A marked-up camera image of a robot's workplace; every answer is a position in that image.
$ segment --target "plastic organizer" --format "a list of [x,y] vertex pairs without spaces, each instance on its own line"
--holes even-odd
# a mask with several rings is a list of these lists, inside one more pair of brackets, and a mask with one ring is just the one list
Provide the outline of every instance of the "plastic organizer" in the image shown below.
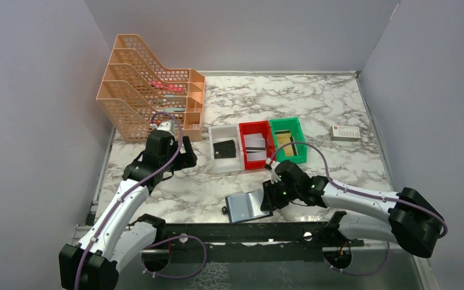
[[[294,141],[305,141],[305,136],[301,130],[300,121],[298,118],[274,119],[270,121],[259,121],[250,123],[239,123],[221,126],[209,127],[209,140],[211,149],[211,161],[213,163],[214,173],[236,172],[243,170],[255,170],[264,168],[265,160],[270,157],[276,149],[277,131],[290,131]],[[265,140],[266,158],[258,161],[249,161],[247,158],[247,150],[245,143],[245,135],[261,134]],[[233,140],[236,150],[235,158],[215,158],[216,143]],[[281,150],[276,158],[278,162],[291,160],[294,163],[300,164],[307,161],[307,147],[305,145],[297,146],[297,154],[294,156],[286,156],[284,150]]]
[[178,119],[184,135],[201,141],[205,77],[193,69],[163,67],[136,34],[119,34],[115,47],[97,101],[120,135],[128,142],[146,141],[150,119],[164,111]]
[[159,78],[165,82],[190,82],[204,89],[204,76],[192,68],[166,68],[137,34],[118,34],[113,48],[132,48],[136,50]]

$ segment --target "marble tabletop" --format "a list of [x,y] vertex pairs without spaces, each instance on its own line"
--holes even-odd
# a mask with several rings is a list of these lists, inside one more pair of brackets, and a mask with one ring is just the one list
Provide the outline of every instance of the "marble tabletop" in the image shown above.
[[[258,189],[269,179],[266,170],[213,173],[207,131],[209,126],[222,124],[298,117],[306,141],[327,158],[332,178],[366,189],[390,190],[353,75],[208,76],[206,84],[204,140],[192,142],[197,166],[178,171],[157,185],[132,220],[149,213],[167,222],[228,222],[228,216],[221,213],[225,197]],[[361,140],[332,141],[329,129],[333,124],[360,127]],[[123,169],[143,149],[144,143],[126,143],[118,132],[115,134],[97,218],[115,194]],[[311,149],[307,163],[300,166],[309,175],[324,175],[323,162]],[[289,204],[256,221],[326,221],[332,214],[333,210]]]

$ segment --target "green bin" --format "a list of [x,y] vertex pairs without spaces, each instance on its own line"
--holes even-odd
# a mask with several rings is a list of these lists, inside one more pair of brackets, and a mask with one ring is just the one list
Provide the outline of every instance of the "green bin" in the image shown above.
[[[278,149],[276,131],[291,131],[291,135],[294,141],[305,142],[305,136],[301,130],[300,120],[298,118],[284,118],[284,119],[273,119],[269,121],[271,126],[271,134],[273,135],[273,141],[275,142],[275,148]],[[296,164],[307,162],[307,146],[303,144],[296,144],[297,155],[285,156],[285,152],[281,150],[277,153],[277,161],[282,162],[284,160],[291,160]]]

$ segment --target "gray wall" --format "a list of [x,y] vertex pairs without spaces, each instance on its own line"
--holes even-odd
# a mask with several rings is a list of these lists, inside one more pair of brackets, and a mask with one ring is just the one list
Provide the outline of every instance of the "gray wall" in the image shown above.
[[403,0],[360,79],[395,188],[450,227],[431,259],[439,286],[464,289],[464,1]]
[[0,1],[0,289],[59,289],[110,133],[108,57],[82,0]]
[[360,70],[399,0],[85,0],[109,46],[136,33],[166,66]]

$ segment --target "table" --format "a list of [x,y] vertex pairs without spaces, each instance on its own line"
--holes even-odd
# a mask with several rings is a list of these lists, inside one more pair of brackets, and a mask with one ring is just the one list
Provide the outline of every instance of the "table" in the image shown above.
[[[249,192],[269,179],[266,170],[214,174],[210,163],[208,127],[275,118],[298,117],[305,139],[320,148],[330,175],[346,184],[389,191],[390,186],[371,131],[356,78],[351,75],[209,76],[204,103],[204,140],[193,142],[197,166],[175,173],[156,189],[132,217],[143,213],[167,222],[228,222],[221,208],[225,197]],[[361,140],[331,141],[333,124],[358,126]],[[98,198],[100,217],[118,188],[123,169],[144,149],[144,143],[126,143],[117,132]],[[319,155],[309,149],[309,175],[324,175]],[[335,210],[289,204],[259,222],[326,221]]]

